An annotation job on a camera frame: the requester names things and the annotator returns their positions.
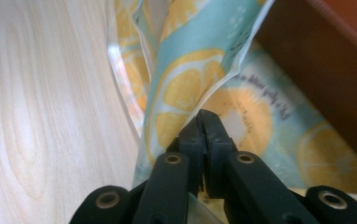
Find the lemon slice print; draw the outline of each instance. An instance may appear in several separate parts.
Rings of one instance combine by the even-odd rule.
[[[207,2],[206,0],[171,0],[161,40],[185,25]]]
[[[149,75],[144,55],[140,51],[125,53],[123,55],[123,63],[125,64],[126,73],[136,102],[145,111],[147,99],[145,85],[149,83]]]
[[[156,133],[158,138],[157,147],[166,148],[182,129],[202,94],[224,76],[220,65],[223,56],[220,49],[203,49],[186,54],[167,67],[151,105],[150,118],[153,121],[145,124],[148,155],[151,155],[150,148],[154,147],[151,146],[152,133]]]
[[[140,37],[131,21],[131,14],[137,6],[134,1],[114,1],[115,13],[117,14],[117,37],[119,45],[132,45],[140,43]]]
[[[320,123],[300,139],[297,162],[309,186],[357,193],[357,155],[328,123]]]
[[[271,136],[268,103],[253,91],[219,89],[203,106],[219,115],[239,150],[262,155]]]

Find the wooden surface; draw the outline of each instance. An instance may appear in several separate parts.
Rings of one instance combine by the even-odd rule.
[[[104,5],[0,0],[0,223],[67,223],[94,189],[131,186]]]
[[[257,39],[357,153],[357,0],[338,3],[276,1]]]

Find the brown wooden panel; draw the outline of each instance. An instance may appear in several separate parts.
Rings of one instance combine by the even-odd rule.
[[[276,1],[257,39],[357,151],[357,1],[327,2]]]

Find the metal grommet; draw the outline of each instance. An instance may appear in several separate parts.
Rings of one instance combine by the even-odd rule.
[[[96,205],[101,209],[112,208],[117,205],[119,201],[119,194],[115,190],[111,190],[100,194],[96,199]]]
[[[167,156],[166,158],[164,158],[164,161],[169,164],[180,163],[181,160],[182,160],[181,157],[179,157],[177,155],[171,155],[171,156]]]
[[[335,195],[333,192],[328,191],[328,190],[320,191],[318,193],[318,198],[324,204],[328,205],[329,207],[338,209],[338,210],[344,210],[348,207],[347,202],[344,199],[342,199],[338,195]]]
[[[237,160],[242,163],[253,163],[254,162],[254,157],[248,155],[248,154],[239,154],[237,155]]]

